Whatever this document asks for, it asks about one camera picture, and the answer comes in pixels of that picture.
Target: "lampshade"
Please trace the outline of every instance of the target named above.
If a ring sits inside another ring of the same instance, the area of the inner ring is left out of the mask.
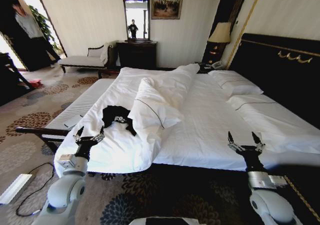
[[[231,22],[218,22],[208,42],[229,43]]]

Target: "mirror frame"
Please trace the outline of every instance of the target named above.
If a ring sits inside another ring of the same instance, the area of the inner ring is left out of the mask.
[[[147,8],[148,8],[148,37],[147,38],[131,38],[129,37],[129,31],[127,26],[127,13],[126,13],[126,0],[123,1],[124,8],[124,18],[125,18],[125,30],[126,30],[126,41],[150,41],[150,0],[147,0]]]

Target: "red object on floor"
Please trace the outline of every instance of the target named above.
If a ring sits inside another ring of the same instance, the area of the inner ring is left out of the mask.
[[[34,88],[39,88],[43,85],[41,83],[41,79],[33,79],[33,80],[29,81],[29,83],[31,83],[32,87],[34,87]]]

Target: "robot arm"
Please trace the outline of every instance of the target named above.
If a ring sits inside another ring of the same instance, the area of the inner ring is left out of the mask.
[[[74,225],[75,214],[85,191],[85,175],[90,159],[90,149],[104,139],[104,127],[96,136],[80,137],[82,127],[75,137],[78,150],[75,154],[62,155],[58,161],[64,167],[62,177],[54,182],[47,193],[39,216],[32,225]]]
[[[277,186],[286,184],[286,180],[279,176],[270,176],[259,160],[265,144],[252,132],[256,146],[238,145],[228,132],[228,146],[237,154],[243,156],[246,163],[249,185],[252,191],[250,203],[261,217],[265,225],[302,225],[294,214],[290,203],[275,190]]]

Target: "wall mirror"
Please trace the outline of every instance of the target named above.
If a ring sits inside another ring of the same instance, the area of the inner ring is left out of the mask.
[[[150,40],[150,0],[123,0],[128,40]]]

